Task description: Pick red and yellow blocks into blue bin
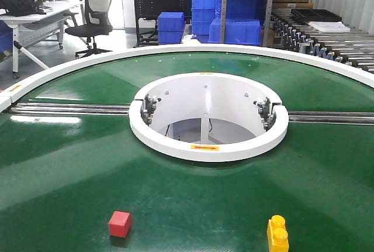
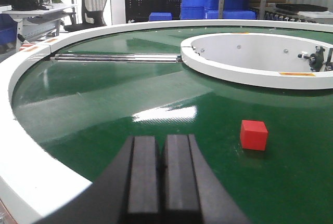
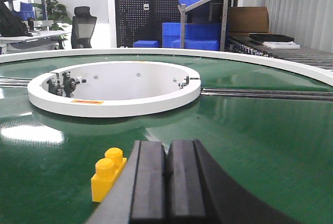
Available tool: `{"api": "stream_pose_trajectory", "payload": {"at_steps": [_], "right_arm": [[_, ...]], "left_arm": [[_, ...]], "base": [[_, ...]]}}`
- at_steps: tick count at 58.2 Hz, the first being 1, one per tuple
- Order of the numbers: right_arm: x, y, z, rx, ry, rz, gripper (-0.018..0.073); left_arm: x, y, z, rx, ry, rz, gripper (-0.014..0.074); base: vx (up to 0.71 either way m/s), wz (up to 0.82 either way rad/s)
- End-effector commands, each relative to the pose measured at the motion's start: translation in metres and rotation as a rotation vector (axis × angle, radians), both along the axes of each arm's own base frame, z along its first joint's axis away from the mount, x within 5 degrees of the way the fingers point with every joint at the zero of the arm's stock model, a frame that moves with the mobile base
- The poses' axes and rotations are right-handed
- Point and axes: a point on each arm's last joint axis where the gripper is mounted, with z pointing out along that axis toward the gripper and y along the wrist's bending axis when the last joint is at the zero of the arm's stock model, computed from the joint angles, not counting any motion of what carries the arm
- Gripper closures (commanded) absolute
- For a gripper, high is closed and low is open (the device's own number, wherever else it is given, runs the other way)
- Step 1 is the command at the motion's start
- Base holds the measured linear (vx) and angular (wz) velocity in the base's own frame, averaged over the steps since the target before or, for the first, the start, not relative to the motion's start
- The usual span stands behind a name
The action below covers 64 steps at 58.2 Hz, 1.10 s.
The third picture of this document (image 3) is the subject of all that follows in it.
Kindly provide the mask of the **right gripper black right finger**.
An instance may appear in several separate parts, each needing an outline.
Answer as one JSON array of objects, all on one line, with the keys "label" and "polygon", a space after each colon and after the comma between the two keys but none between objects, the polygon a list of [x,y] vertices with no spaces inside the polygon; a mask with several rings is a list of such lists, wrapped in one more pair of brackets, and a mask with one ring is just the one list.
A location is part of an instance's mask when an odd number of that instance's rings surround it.
[{"label": "right gripper black right finger", "polygon": [[166,170],[169,223],[297,223],[237,183],[200,140],[174,140]]}]

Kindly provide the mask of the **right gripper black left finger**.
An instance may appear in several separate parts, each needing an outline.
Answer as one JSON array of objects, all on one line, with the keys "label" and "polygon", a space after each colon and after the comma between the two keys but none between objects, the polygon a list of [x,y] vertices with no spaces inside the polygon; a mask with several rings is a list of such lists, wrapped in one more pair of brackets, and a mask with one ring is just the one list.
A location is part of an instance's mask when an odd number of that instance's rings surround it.
[{"label": "right gripper black left finger", "polygon": [[166,223],[162,143],[135,141],[119,179],[87,223]]}]

